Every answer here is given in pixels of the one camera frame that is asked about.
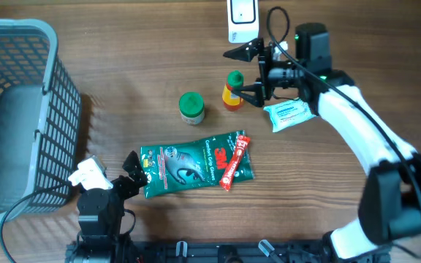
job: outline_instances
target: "basket bottom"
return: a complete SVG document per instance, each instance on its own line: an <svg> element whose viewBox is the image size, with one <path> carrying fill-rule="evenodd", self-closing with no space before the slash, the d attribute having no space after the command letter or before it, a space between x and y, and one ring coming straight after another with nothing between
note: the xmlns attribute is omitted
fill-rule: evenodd
<svg viewBox="0 0 421 263"><path fill-rule="evenodd" d="M11 87L0 98L0 213L34 185L29 169L41 103L40 85Z"/></svg>

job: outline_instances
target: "3m logo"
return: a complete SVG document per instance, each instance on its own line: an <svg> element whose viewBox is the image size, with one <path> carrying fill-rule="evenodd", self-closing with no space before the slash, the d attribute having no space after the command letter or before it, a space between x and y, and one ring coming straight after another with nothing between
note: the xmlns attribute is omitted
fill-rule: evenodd
<svg viewBox="0 0 421 263"><path fill-rule="evenodd" d="M217 169L227 168L227 153L224 148L215 149L213 154L216 156Z"/></svg>

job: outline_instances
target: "green package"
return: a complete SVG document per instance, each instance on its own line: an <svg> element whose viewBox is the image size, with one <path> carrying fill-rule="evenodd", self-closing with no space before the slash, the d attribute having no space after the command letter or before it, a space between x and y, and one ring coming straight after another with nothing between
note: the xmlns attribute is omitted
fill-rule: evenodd
<svg viewBox="0 0 421 263"><path fill-rule="evenodd" d="M218 186L232 159L238 135L234 131L175 145L140 148L141 163L147 175L145 198L205 186ZM254 179L248 151L245 152L233 183Z"/></svg>

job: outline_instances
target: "orange bottle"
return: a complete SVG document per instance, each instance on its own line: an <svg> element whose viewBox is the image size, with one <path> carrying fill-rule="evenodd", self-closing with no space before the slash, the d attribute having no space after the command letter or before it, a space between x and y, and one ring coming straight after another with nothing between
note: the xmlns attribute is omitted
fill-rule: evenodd
<svg viewBox="0 0 421 263"><path fill-rule="evenodd" d="M232 89L241 87L243 87L243 74L238 70L230 72L230 74L228 74L227 84L225 84L224 87L224 92L222 93L222 100L224 101L224 106L227 110L236 111L243 106L244 100L231 92Z"/></svg>

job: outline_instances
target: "wooden table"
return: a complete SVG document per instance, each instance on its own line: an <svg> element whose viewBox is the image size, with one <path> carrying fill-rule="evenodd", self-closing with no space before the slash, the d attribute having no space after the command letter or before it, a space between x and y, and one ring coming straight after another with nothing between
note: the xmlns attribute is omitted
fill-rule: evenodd
<svg viewBox="0 0 421 263"><path fill-rule="evenodd" d="M292 28L326 24L334 67L348 72L369 105L421 151L421 1L261 1L266 39L266 12L276 5L289 10ZM258 75L256 62L222 57L234 47L227 41L225 1L6 6L0 18L39 18L56 30L58 54L83 94L78 157L101 157L110 179L124 174L123 160L141 145L238 129L251 136L256 180L230 193L215 187L127 200L137 214L133 240L319 238L356 216L365 175L328 123L315 118L274 134L261 109L247 104L230 113L223 107L229 72L239 69L247 83ZM274 20L276 33L282 22ZM199 126L180 118L178 99L186 91L204 97L207 116ZM124 228L130 223L127 218ZM78 230L73 202L54 214L8 223L5 240L19 262L62 262ZM413 262L397 251L393 256Z"/></svg>

